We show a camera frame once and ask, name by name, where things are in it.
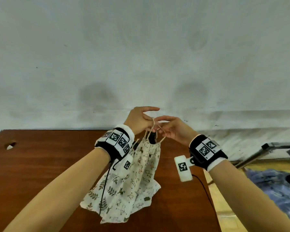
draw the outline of forearm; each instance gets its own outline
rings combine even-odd
[[[4,230],[59,231],[110,161],[96,148],[48,184]]]
[[[222,161],[209,174],[249,232],[290,232],[289,218],[229,161]]]

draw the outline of white fabric bag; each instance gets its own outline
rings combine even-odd
[[[131,148],[129,155],[111,168],[101,204],[106,173],[80,203],[82,208],[100,212],[102,223],[126,222],[132,213],[151,205],[151,198],[161,188],[154,180],[160,157],[160,143],[150,144],[144,137],[136,150]],[[127,168],[127,159],[133,159]]]

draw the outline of wooden table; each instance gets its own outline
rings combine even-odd
[[[0,132],[0,231],[55,177],[94,148],[105,131],[3,130]],[[16,145],[6,150],[12,142]],[[163,141],[155,180],[161,189],[150,207],[132,214],[126,223],[100,224],[95,212],[78,207],[61,231],[221,231],[217,216],[197,179],[182,183],[174,157],[188,149]],[[203,170],[190,168],[210,196]]]

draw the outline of hand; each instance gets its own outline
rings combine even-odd
[[[164,137],[172,138],[185,146],[189,146],[191,141],[198,135],[196,131],[178,117],[159,116],[155,118],[155,121],[169,121],[159,124],[165,133],[162,129],[159,129],[158,132],[163,133]]]
[[[158,107],[135,107],[130,111],[124,125],[129,126],[133,133],[137,135],[146,128],[151,128],[154,125],[152,118],[144,114],[144,112],[158,110],[160,110]]]

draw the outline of blue cloth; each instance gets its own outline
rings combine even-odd
[[[285,180],[290,173],[269,169],[246,169],[247,177],[255,183],[290,218],[290,184]]]

